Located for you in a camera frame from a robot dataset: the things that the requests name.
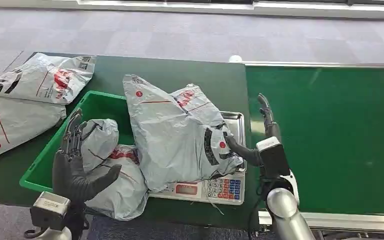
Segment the robotic arm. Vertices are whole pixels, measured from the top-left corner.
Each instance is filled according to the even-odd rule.
[[[61,147],[53,160],[53,193],[42,192],[30,208],[31,221],[41,231],[27,230],[26,239],[79,240],[83,230],[89,228],[84,214],[85,202],[118,178],[121,165],[114,165],[94,181],[87,179],[81,151],[85,126],[82,110],[77,109],[68,120]]]
[[[239,145],[230,136],[226,137],[226,142],[249,164],[260,167],[261,197],[280,238],[282,240],[315,240],[298,209],[300,198],[297,182],[286,159],[279,125],[274,121],[267,98],[260,93],[257,99],[261,104],[259,111],[264,118],[267,138],[258,142],[255,149]]]

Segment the scale keypad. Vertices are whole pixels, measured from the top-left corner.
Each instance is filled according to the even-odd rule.
[[[241,199],[241,180],[218,178],[204,183],[207,197],[219,199]]]

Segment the green plastic crate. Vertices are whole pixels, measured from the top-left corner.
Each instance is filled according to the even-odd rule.
[[[77,108],[81,108],[84,121],[91,119],[113,119],[117,121],[119,131],[118,143],[125,145],[133,145],[135,143],[127,102],[124,96],[89,91],[77,104],[75,109]],[[21,177],[19,181],[20,186],[39,192],[52,192],[54,155],[60,148],[61,139],[69,118],[67,117],[50,142]]]

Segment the digital weighing scale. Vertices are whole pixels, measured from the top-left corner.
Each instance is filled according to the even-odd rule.
[[[245,146],[245,120],[239,112],[222,111],[228,128],[236,141]],[[150,194],[154,198],[186,200],[213,204],[241,205],[245,197],[245,172],[247,164],[237,172],[221,178],[199,182],[173,182],[160,192]]]

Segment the grey polymailer bag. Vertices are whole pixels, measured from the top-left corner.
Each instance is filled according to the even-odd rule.
[[[97,56],[48,56],[36,53],[0,76],[0,97],[70,104],[92,79]]]
[[[63,105],[0,97],[0,154],[35,138],[65,118]]]
[[[137,149],[131,145],[118,145],[112,154],[87,176],[94,180],[105,175],[112,166],[120,164],[118,178],[98,193],[86,205],[120,221],[140,216],[147,204],[148,188],[139,169]]]
[[[136,75],[123,79],[140,169],[152,191],[168,183],[208,180],[235,172],[220,111],[193,84],[168,94]]]
[[[85,173],[96,168],[117,147],[119,130],[115,120],[91,119],[82,133],[81,155]]]

